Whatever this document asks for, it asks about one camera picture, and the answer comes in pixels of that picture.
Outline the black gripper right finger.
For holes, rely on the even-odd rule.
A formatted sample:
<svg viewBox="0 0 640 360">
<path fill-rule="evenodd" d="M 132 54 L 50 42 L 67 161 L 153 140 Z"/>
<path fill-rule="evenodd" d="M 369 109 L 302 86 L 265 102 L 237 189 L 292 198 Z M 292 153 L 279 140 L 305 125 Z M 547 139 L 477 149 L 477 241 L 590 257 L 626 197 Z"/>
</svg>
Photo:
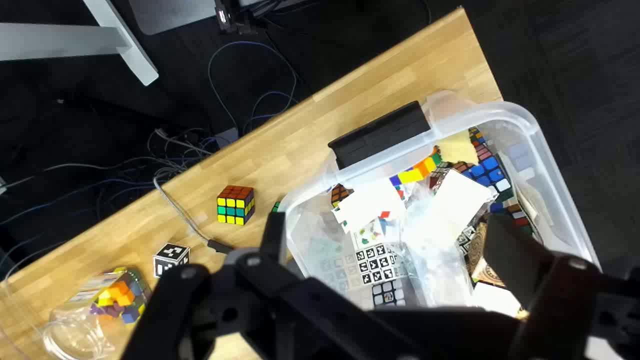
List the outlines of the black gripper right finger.
<svg viewBox="0 0 640 360">
<path fill-rule="evenodd" d="M 577 257 L 558 257 L 511 346 L 513 360 L 583 360 L 590 337 L 601 271 Z"/>
</svg>

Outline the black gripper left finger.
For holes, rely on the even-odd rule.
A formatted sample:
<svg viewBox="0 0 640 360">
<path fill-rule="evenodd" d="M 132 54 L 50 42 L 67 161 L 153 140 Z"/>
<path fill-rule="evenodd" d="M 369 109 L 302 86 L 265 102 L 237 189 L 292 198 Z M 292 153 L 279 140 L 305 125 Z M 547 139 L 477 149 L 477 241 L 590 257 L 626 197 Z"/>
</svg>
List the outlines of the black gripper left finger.
<svg viewBox="0 0 640 360">
<path fill-rule="evenodd" d="M 122 353 L 122 360 L 207 360 L 213 343 L 199 337 L 196 306 L 205 299 L 210 272 L 203 264 L 165 272 Z"/>
</svg>

